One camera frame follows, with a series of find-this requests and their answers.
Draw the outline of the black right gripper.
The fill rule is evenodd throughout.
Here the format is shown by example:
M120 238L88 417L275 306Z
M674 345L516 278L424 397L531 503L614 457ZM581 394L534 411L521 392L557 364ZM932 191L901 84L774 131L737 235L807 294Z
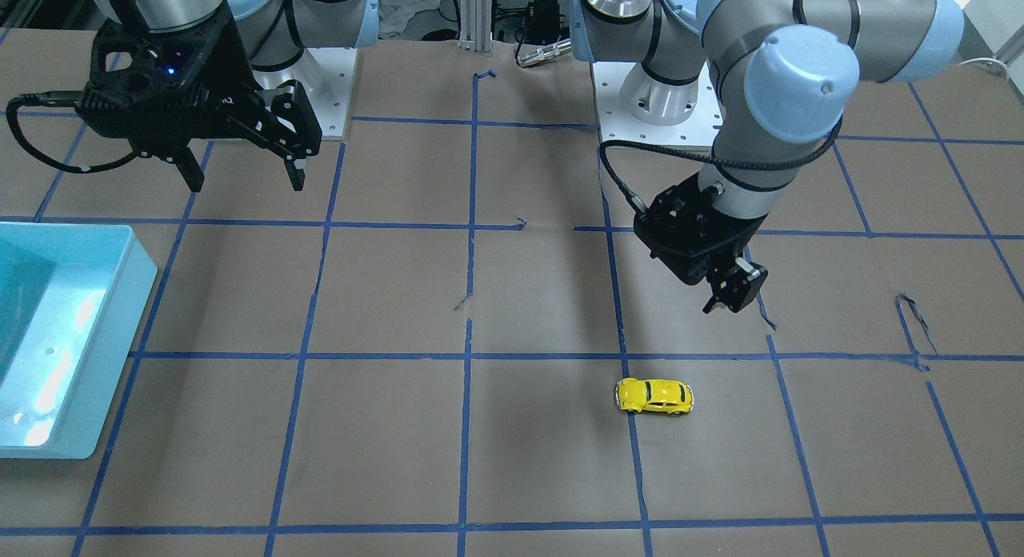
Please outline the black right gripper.
M310 98L290 80L264 89L253 75L228 0L100 0L89 80L74 111L132 157L172 161L194 194L204 171L190 142L246 140L284 160L294 191L322 130Z

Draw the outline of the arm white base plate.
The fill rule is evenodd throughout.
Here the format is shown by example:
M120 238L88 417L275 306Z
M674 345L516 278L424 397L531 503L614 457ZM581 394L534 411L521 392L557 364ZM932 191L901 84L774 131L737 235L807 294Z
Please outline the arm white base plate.
M254 69L264 89L295 79L302 82L326 141L344 141L350 123L359 49L306 49L293 65L279 70Z
M655 82L637 62L591 65L601 141L710 151L722 125L706 65L683 86Z

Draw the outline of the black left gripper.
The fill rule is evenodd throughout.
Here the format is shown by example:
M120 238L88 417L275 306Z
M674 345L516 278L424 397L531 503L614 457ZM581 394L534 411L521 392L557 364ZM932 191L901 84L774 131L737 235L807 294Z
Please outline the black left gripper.
M718 308L738 313L768 278L765 266L740 257L765 218L742 220L720 213L713 207L712 190L702 190L694 174L655 196L644 213L635 215L634 230L650 248L650 257L662 259L687 286L706 278L712 295L705 314Z

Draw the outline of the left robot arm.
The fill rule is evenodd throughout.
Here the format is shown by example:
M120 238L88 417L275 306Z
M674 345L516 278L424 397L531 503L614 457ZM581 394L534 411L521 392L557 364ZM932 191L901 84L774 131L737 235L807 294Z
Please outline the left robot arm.
M961 45L954 0L573 0L570 40L584 62L628 62L626 115L648 126L686 122L705 97L722 126L699 154L666 142L607 138L702 164L651 203L624 181L634 230L687 286L709 283L705 312L742 311L767 278L743 257L799 170L830 149L860 82L918 82Z

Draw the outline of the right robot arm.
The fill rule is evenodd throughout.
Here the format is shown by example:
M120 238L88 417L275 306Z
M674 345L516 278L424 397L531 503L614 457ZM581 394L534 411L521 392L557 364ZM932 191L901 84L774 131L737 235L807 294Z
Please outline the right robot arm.
M77 115L131 154L175 166L191 191L194 140L246 140L284 162L295 191L326 128L312 50L358 49L379 32L379 0L93 0L93 40Z

